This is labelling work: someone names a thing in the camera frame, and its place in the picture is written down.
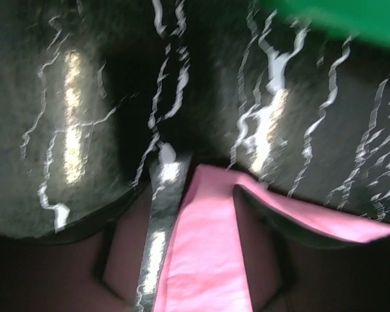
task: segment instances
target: shiny surface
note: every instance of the shiny surface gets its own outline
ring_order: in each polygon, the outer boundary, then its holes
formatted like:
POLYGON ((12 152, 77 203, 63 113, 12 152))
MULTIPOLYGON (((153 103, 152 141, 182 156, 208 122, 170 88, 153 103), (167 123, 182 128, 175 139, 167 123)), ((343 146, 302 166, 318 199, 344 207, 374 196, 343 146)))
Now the shiny surface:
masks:
POLYGON ((390 223, 390 53, 241 0, 0 2, 0 234, 114 203, 164 144, 390 223))
POLYGON ((148 234, 136 291, 135 311, 152 311, 172 230, 177 219, 191 157, 174 155, 164 144, 151 166, 153 189, 148 234))

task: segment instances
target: pink cloth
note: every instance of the pink cloth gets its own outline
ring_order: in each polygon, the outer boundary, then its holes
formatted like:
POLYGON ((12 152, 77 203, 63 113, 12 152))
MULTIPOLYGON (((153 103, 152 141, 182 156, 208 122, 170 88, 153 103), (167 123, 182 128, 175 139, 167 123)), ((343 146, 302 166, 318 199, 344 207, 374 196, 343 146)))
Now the pink cloth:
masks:
POLYGON ((252 310, 233 203, 235 185, 327 237, 369 242, 390 235, 388 224, 286 198, 246 174, 200 165, 170 241, 154 312, 252 310))

